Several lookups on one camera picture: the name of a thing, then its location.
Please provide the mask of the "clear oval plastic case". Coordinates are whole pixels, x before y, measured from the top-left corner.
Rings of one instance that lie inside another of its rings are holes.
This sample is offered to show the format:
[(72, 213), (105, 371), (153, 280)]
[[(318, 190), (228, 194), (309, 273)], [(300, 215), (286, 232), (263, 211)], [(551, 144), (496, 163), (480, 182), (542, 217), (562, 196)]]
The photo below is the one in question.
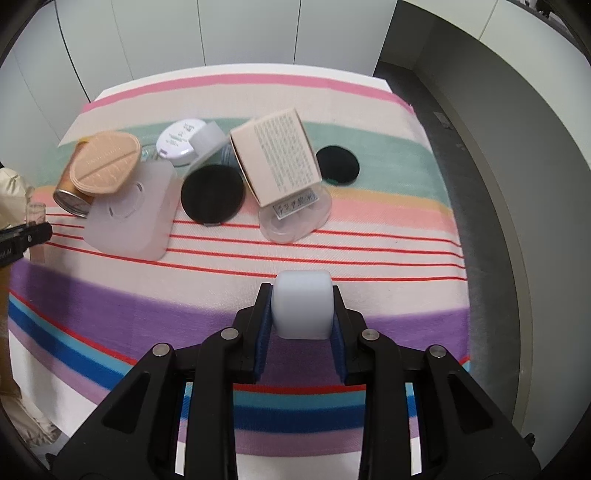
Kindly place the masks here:
[(331, 211), (331, 194), (324, 185), (318, 184), (260, 208), (259, 228), (273, 243), (294, 243), (324, 226)]

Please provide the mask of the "red metal can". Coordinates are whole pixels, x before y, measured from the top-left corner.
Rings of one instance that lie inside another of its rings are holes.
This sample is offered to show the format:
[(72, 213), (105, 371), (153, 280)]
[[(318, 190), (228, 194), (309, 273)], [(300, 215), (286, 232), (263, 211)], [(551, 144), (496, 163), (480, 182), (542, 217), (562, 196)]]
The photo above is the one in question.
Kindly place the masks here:
[(53, 192), (54, 202), (64, 211), (79, 218), (86, 218), (94, 198), (78, 190), (70, 179), (70, 168), (83, 147), (88, 143), (86, 138), (78, 141), (66, 163), (62, 175)]

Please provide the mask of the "frosted square plastic lid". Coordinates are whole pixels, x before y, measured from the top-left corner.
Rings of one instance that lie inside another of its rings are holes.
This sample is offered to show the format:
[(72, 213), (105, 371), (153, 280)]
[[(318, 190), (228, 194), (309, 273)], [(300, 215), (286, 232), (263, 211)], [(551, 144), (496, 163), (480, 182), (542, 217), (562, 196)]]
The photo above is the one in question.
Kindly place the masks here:
[(180, 184), (170, 162), (139, 163), (118, 192), (93, 201), (85, 221), (84, 241), (110, 255), (160, 259), (176, 216)]

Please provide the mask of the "clear frosted plastic cup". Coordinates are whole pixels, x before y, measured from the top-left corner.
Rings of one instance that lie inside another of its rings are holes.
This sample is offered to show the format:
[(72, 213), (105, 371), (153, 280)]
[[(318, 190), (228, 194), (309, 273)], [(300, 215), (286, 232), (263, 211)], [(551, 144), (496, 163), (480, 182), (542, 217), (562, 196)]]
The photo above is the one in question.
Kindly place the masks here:
[(232, 166), (235, 157), (231, 153), (228, 135), (215, 122), (209, 122), (189, 139), (194, 159), (187, 167), (184, 177), (208, 165)]

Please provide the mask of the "small black round puff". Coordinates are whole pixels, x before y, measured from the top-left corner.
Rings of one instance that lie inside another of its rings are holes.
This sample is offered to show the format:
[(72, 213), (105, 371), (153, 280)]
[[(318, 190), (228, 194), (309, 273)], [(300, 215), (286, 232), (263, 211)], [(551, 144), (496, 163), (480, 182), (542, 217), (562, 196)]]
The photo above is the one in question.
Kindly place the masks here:
[(360, 174), (360, 163), (356, 155), (346, 148), (335, 145), (325, 146), (315, 154), (322, 179), (332, 185), (351, 185)]

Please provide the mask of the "white plastic jar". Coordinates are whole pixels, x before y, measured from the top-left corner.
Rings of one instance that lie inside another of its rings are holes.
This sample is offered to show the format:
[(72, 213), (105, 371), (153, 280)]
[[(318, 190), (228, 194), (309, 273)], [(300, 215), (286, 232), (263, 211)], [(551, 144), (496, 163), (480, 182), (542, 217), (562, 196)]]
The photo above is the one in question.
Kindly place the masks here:
[(328, 340), (334, 319), (334, 285), (325, 270), (280, 272), (271, 291), (276, 334), (287, 340)]

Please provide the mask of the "striped colourful blanket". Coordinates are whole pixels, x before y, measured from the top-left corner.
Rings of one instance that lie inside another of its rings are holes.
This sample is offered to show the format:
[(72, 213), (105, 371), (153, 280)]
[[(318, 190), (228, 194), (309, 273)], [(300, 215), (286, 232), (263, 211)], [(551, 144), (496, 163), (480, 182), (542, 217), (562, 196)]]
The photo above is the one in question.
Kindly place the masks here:
[(284, 270), (328, 271), (370, 327), (412, 348), (440, 343), (468, 361), (467, 273), (448, 192), (414, 110), (384, 81), (235, 72), (133, 81), (85, 106), (24, 175), (46, 202), (81, 138), (126, 130), (151, 143), (184, 118), (229, 130), (288, 108), (315, 149), (344, 147), (361, 166), (351, 186), (331, 189), (327, 224), (297, 243), (267, 241), (246, 198), (219, 226), (178, 212), (164, 256), (132, 259), (90, 246), (84, 221), (49, 206), (54, 234), (43, 259), (11, 272), (9, 351), (22, 393), (63, 433), (153, 344), (204, 340)]

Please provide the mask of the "white round compact case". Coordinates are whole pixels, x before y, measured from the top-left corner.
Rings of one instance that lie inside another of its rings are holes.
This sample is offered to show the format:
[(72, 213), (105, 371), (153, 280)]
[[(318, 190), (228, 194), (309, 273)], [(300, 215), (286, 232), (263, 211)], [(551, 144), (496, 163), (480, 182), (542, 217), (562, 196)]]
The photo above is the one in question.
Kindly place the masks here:
[(176, 121), (166, 127), (155, 143), (158, 157), (171, 162), (174, 167), (191, 163), (195, 152), (189, 140), (205, 125), (204, 120), (191, 118)]

